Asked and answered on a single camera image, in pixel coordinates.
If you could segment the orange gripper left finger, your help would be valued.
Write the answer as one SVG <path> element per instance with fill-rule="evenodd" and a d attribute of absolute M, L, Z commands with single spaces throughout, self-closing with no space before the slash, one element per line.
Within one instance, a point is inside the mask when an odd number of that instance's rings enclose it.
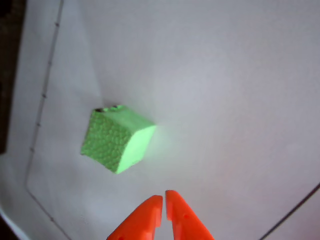
<path fill-rule="evenodd" d="M 108 240 L 153 240 L 161 226 L 163 197 L 153 195 L 141 203 L 108 237 Z"/>

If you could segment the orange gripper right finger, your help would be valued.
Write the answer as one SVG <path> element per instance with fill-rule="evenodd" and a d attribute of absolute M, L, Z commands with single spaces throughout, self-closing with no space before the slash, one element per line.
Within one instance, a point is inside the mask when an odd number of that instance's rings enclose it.
<path fill-rule="evenodd" d="M 165 191 L 166 217 L 172 223 L 174 240 L 214 240 L 184 198 L 175 190 Z"/>

